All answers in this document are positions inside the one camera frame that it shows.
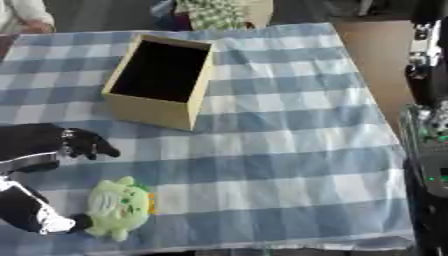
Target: stuffed toy face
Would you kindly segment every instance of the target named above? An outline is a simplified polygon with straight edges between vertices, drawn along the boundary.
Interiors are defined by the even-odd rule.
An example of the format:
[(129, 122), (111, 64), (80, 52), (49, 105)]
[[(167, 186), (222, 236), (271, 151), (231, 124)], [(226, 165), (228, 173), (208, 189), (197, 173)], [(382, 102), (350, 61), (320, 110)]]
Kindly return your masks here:
[(94, 236), (110, 233), (116, 241), (124, 241), (128, 231), (148, 220), (150, 202), (148, 192), (135, 185), (132, 177), (117, 182), (103, 180), (89, 196), (87, 214), (92, 218), (93, 226), (86, 232)]

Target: person's hand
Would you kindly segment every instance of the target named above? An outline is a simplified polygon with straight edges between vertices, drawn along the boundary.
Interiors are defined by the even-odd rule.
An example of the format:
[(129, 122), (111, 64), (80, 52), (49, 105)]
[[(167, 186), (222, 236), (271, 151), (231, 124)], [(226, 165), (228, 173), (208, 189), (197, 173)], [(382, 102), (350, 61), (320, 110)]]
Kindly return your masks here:
[(54, 31), (52, 25), (40, 20), (27, 20), (24, 22), (22, 33), (26, 34), (48, 34)]

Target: checkered tablecloth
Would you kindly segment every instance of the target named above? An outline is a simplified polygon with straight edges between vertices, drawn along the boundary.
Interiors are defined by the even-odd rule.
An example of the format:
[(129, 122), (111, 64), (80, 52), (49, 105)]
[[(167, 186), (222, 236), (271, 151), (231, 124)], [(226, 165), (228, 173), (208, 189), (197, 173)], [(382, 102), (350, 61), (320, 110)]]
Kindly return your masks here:
[(194, 132), (109, 112), (100, 90), (135, 33), (20, 37), (0, 67), (0, 122), (90, 129), (121, 149), (17, 177), (61, 213), (84, 211), (98, 181), (132, 175), (157, 215), (123, 243), (3, 224), (1, 255), (409, 244), (404, 153), (331, 25), (146, 32), (216, 43)]

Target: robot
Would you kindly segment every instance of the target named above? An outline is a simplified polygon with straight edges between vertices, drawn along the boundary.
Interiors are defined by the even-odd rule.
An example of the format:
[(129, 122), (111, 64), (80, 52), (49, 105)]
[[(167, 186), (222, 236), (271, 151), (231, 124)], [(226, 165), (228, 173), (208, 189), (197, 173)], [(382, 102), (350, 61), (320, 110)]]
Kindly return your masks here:
[(448, 254), (448, 1), (420, 0), (405, 77), (415, 104), (400, 115), (416, 254)]
[(15, 172), (31, 173), (59, 167), (60, 157), (98, 154), (118, 157), (120, 152), (98, 134), (54, 124), (23, 124), (0, 127), (0, 219), (41, 235), (73, 233), (88, 229), (86, 214), (64, 217), (32, 188), (11, 179)]

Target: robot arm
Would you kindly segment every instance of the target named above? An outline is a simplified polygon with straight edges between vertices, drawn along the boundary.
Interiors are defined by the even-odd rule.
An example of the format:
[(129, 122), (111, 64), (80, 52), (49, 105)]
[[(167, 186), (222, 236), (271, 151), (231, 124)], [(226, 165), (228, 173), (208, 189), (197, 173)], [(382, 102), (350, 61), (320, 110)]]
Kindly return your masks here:
[(12, 226), (42, 235), (71, 233), (92, 225), (85, 214), (60, 216), (37, 191), (13, 181), (13, 172), (36, 172), (59, 166), (58, 155), (97, 154), (118, 157), (120, 152), (96, 133), (64, 129), (53, 124), (24, 124), (0, 127), (0, 218)]

